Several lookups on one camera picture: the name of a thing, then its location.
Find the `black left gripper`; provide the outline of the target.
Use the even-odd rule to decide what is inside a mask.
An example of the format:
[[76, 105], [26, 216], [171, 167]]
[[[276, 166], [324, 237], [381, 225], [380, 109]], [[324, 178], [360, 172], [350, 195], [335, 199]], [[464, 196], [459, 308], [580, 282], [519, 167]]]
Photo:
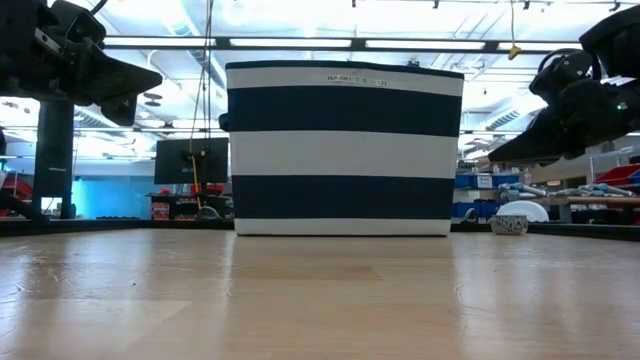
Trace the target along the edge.
[[105, 27], [96, 18], [104, 6], [105, 0], [91, 8], [71, 0], [39, 0], [35, 40], [69, 101], [102, 105], [108, 120], [132, 126], [137, 96], [159, 86], [163, 77], [104, 53]]

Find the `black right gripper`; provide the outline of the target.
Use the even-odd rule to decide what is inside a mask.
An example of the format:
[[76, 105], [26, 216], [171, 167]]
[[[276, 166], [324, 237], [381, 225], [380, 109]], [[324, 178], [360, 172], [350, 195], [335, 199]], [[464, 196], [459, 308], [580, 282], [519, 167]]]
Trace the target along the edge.
[[528, 128], [489, 153], [491, 162], [551, 164], [585, 154], [594, 139], [592, 111], [606, 101], [602, 71], [595, 55], [584, 50], [558, 49], [540, 62], [529, 85], [546, 106]]

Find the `wooden workbench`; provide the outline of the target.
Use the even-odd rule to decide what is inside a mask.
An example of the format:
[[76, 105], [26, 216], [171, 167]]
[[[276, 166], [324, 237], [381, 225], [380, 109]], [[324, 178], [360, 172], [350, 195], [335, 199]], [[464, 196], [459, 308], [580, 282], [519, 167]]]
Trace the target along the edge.
[[606, 205], [614, 209], [623, 209], [633, 219], [634, 210], [640, 208], [640, 197], [604, 197], [604, 196], [556, 196], [534, 199], [545, 206], [558, 206], [561, 222], [573, 222], [572, 205]]

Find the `black pillar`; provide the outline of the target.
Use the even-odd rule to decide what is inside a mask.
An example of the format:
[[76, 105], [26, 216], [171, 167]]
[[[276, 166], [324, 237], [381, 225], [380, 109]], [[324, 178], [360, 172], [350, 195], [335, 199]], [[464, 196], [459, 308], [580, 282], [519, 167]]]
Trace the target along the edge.
[[39, 109], [32, 205], [41, 210], [43, 198], [61, 199], [61, 219], [72, 216], [74, 105], [42, 101]]

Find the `black monitor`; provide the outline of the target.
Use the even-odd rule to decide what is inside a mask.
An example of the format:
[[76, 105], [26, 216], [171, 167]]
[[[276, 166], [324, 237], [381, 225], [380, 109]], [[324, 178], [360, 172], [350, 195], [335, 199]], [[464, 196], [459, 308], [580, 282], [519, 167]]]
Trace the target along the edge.
[[163, 140], [156, 144], [154, 183], [226, 183], [228, 138]]

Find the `yellow hanging connector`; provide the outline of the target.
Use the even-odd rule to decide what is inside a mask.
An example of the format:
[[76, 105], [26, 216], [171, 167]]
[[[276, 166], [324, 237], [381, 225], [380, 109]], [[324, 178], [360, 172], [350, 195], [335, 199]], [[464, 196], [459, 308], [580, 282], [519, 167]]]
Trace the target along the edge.
[[511, 45], [508, 53], [508, 60], [514, 60], [519, 53], [521, 52], [521, 48], [516, 44], [516, 36], [515, 36], [515, 0], [509, 0], [509, 8], [510, 8], [510, 38]]

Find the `blue storage bins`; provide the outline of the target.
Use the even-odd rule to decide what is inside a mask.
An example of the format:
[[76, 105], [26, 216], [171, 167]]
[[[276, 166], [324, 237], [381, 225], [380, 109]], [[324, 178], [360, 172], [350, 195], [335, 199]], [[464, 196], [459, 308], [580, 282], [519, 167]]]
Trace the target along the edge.
[[454, 182], [452, 216], [463, 218], [474, 210], [480, 218], [490, 218], [505, 203], [499, 186], [520, 180], [516, 174], [457, 174]]

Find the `red and black shelf unit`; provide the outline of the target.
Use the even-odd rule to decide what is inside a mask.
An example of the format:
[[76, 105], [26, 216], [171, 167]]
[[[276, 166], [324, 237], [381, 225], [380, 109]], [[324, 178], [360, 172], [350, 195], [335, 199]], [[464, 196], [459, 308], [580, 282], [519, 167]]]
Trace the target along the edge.
[[161, 188], [150, 193], [151, 218], [158, 221], [232, 220], [233, 200], [221, 184]]

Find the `navy white striped fabric basket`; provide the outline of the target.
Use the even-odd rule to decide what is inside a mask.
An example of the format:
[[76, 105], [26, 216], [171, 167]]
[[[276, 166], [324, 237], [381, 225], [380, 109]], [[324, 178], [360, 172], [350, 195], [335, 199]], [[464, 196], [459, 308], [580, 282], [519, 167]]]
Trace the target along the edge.
[[464, 78], [366, 62], [226, 67], [242, 236], [445, 236]]

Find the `black aluminium table frame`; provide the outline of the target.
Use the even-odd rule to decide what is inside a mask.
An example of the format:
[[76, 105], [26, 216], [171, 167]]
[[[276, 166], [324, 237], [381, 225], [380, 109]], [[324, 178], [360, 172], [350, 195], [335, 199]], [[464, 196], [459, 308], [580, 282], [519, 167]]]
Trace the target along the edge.
[[[96, 232], [133, 229], [233, 230], [232, 222], [173, 222], [133, 219], [51, 220], [38, 223], [25, 219], [0, 221], [0, 238], [57, 233]], [[640, 242], [640, 226], [531, 223], [531, 234], [572, 236]]]

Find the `black overhead frame beam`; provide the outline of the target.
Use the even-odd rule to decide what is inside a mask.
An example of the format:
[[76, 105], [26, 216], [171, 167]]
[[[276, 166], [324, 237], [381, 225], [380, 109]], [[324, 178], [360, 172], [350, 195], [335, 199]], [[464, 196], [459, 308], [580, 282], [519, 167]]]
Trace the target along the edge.
[[578, 42], [495, 39], [394, 39], [394, 38], [302, 38], [302, 37], [177, 37], [108, 36], [111, 50], [204, 50], [215, 51], [336, 51], [507, 54], [518, 47], [523, 55], [539, 55], [560, 49], [579, 49]]

